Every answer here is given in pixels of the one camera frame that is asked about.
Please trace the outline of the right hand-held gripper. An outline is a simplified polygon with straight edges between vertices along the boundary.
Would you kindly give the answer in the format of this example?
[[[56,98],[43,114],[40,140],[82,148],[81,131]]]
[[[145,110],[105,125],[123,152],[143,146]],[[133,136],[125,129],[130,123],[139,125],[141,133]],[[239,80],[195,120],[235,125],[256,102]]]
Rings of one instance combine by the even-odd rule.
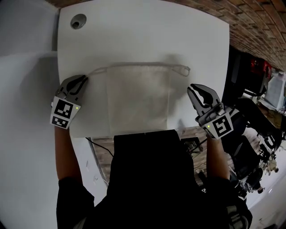
[[[229,112],[225,111],[223,103],[217,93],[202,84],[190,85],[203,98],[205,106],[213,107],[206,113],[205,107],[197,97],[195,91],[187,88],[187,94],[196,110],[198,117],[195,119],[199,126],[212,138],[219,140],[223,136],[233,131],[233,125]]]

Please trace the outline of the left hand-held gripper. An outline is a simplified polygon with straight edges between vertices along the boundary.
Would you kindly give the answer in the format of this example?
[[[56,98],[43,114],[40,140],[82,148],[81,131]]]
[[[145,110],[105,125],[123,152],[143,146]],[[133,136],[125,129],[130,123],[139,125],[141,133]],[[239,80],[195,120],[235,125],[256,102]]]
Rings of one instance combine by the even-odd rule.
[[[51,103],[50,124],[68,129],[81,109],[80,98],[88,83],[86,75],[75,75],[65,79],[56,91]]]

